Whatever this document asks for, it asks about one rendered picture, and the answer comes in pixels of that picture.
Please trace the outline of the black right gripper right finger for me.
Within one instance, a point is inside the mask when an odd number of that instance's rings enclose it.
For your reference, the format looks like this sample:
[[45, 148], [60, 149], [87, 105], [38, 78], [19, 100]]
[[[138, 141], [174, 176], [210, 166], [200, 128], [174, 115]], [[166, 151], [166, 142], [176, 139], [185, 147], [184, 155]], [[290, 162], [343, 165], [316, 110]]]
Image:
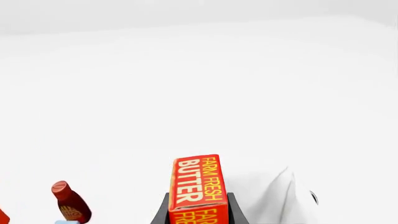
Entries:
[[229, 215], [229, 223], [228, 224], [249, 224], [248, 220], [244, 216], [242, 210], [238, 205], [238, 201], [234, 193], [229, 192], [228, 196], [228, 215]]

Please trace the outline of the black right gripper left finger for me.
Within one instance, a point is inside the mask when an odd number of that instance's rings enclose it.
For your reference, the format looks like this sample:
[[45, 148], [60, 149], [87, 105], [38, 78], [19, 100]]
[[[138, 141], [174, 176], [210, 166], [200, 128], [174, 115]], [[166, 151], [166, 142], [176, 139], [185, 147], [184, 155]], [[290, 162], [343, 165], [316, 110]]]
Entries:
[[160, 208], [158, 209], [150, 224], [170, 224], [169, 193], [166, 193], [164, 195], [164, 199], [160, 205]]

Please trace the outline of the red butter box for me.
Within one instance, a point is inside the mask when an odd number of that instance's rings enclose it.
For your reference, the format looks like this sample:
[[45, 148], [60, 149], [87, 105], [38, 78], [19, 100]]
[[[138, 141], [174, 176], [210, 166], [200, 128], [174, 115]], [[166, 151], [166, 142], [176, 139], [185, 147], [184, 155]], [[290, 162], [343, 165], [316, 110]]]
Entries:
[[170, 224], [229, 224], [219, 155], [174, 160], [168, 211]]

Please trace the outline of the dark red sauce bottle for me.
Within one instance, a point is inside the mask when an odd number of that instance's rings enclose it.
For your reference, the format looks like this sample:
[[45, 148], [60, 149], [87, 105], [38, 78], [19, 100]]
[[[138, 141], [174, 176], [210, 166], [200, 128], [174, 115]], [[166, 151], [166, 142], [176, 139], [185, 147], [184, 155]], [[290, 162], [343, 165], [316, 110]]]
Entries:
[[66, 181], [54, 183], [51, 192], [57, 199], [58, 208], [66, 221], [86, 224], [91, 220], [92, 212], [89, 206]]

